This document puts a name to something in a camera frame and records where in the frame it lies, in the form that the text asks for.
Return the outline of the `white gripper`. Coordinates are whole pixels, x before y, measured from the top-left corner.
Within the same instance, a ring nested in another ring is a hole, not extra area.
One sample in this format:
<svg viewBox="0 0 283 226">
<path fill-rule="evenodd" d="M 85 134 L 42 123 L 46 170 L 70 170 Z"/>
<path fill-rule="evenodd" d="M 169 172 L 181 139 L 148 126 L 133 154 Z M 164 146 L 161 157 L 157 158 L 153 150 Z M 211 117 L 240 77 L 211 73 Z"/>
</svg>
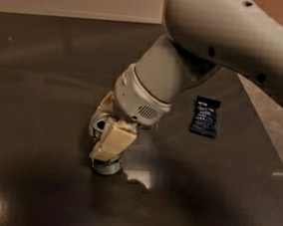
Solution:
<svg viewBox="0 0 283 226">
<path fill-rule="evenodd" d="M 118 77 L 113 91 L 104 96 L 95 110 L 93 118 L 109 118 L 90 158 L 110 161 L 134 142 L 138 136 L 138 125 L 127 120 L 140 125 L 154 125 L 170 109 L 171 104 L 157 100 L 145 89 L 132 63 Z M 110 117 L 114 112 L 126 120 Z"/>
</svg>

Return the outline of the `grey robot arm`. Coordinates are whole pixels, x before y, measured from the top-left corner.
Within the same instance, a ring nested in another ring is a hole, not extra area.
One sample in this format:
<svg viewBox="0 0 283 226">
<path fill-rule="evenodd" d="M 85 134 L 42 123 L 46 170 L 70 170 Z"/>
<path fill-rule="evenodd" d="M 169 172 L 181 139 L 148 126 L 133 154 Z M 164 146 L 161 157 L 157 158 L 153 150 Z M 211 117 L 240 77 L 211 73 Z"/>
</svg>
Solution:
<svg viewBox="0 0 283 226">
<path fill-rule="evenodd" d="M 226 67 L 283 108 L 283 27 L 252 0 L 168 0 L 167 32 L 118 77 L 91 118 L 90 157 L 116 159 L 181 91 Z"/>
</svg>

